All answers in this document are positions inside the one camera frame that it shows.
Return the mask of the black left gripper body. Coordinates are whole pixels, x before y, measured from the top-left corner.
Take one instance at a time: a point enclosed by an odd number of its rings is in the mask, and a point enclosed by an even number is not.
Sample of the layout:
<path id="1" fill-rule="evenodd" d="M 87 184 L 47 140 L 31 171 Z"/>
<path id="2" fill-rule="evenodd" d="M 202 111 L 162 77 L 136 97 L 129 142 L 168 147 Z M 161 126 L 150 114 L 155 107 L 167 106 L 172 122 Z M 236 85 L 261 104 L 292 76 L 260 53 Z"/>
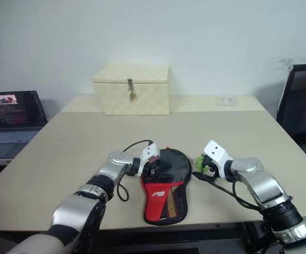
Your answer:
<path id="1" fill-rule="evenodd" d="M 153 157 L 144 166 L 144 176 L 155 175 L 161 171 L 161 160 Z"/>

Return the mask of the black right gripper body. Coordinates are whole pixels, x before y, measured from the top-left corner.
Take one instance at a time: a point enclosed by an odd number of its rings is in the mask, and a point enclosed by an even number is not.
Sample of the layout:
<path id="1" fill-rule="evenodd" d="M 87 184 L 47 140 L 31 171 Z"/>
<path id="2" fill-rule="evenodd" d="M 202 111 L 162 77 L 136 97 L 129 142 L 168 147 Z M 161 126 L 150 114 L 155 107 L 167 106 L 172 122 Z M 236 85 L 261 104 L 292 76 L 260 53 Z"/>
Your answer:
<path id="1" fill-rule="evenodd" d="M 210 182 L 214 183 L 219 178 L 218 168 L 214 161 L 207 155 L 204 156 L 202 162 L 202 172 L 209 179 Z"/>

